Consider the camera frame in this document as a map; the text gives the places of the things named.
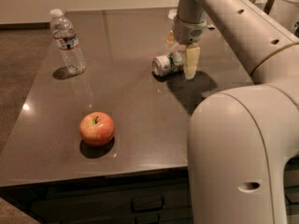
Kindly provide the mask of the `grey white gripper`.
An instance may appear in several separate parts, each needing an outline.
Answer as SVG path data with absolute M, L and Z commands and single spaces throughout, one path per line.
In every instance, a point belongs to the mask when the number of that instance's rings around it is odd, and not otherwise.
M 168 49 L 172 49 L 177 42 L 180 45 L 188 45 L 185 49 L 184 64 L 186 79 L 193 79 L 195 77 L 201 52 L 197 42 L 200 40 L 205 28 L 206 19 L 198 23 L 188 23 L 176 16 L 173 20 L 172 31 L 169 32 L 165 45 Z

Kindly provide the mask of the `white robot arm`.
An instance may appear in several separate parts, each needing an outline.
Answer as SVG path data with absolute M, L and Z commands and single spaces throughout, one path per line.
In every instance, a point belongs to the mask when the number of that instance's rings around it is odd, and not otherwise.
M 298 39 L 249 0 L 179 0 L 174 40 L 194 47 L 210 18 L 249 74 L 192 113 L 194 224 L 287 224 L 284 169 L 298 153 Z

